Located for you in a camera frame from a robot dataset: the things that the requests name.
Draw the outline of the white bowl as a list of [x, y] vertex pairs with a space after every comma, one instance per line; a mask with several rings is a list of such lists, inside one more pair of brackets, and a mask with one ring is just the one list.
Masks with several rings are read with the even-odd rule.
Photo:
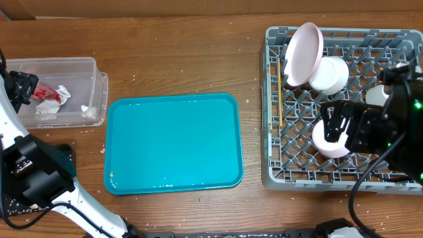
[[309, 80], [309, 84], [325, 95], [333, 95], [344, 88], [348, 77], [347, 63], [340, 57], [328, 56], [321, 59], [317, 71]]

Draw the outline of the large white tissue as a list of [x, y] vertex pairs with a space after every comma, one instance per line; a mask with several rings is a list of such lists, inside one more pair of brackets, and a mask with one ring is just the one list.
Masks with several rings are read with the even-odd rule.
[[59, 85], [58, 89], [54, 89], [54, 90], [56, 90], [59, 93], [61, 104], [59, 104], [58, 102], [54, 100], [48, 100], [48, 99], [40, 100], [41, 103], [38, 106], [36, 106], [37, 114], [55, 114], [58, 112], [60, 107], [64, 105], [67, 102], [67, 100], [71, 97], [71, 94], [63, 85]]

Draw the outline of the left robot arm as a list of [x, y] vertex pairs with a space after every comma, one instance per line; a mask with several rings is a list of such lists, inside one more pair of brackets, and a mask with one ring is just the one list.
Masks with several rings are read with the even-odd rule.
[[139, 237], [123, 217], [98, 203], [78, 182], [67, 144], [50, 145], [31, 135], [18, 116], [29, 104], [38, 77], [7, 71], [1, 58], [1, 195], [25, 206], [55, 211], [91, 237]]

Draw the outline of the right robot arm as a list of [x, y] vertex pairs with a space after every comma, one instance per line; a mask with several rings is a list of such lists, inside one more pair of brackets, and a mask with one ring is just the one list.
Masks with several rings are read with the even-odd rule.
[[348, 201], [350, 216], [357, 225], [356, 237], [378, 236], [354, 211], [359, 187], [378, 164], [386, 161], [390, 170], [404, 173], [397, 182], [422, 182], [422, 74], [415, 67], [408, 64], [381, 70], [380, 82], [391, 88], [382, 106], [334, 100], [320, 107], [327, 142], [336, 142], [345, 133], [348, 138], [344, 145], [349, 151], [378, 156], [358, 177]]

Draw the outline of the small white tissue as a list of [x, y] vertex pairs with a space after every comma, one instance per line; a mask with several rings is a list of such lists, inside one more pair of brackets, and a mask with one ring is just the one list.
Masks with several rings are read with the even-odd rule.
[[98, 108], [81, 105], [82, 117], [96, 120], [98, 118]]

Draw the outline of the white cup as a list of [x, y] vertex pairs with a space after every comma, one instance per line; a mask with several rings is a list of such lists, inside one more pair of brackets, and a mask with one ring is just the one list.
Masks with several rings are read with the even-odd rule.
[[375, 106], [384, 106], [388, 98], [384, 85], [373, 87], [365, 94], [365, 102]]

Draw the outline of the red snack wrapper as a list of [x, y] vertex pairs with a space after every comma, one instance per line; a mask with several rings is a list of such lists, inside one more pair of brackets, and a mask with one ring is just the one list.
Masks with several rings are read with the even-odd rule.
[[51, 87], [37, 86], [31, 97], [37, 100], [54, 100], [61, 104], [59, 93], [56, 90], [53, 90]]

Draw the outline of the large white plate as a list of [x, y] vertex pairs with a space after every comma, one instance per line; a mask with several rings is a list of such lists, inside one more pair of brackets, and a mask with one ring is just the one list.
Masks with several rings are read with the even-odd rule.
[[284, 74], [287, 83], [296, 87], [308, 82], [317, 71], [323, 56], [323, 35], [313, 23], [301, 25], [289, 41]]

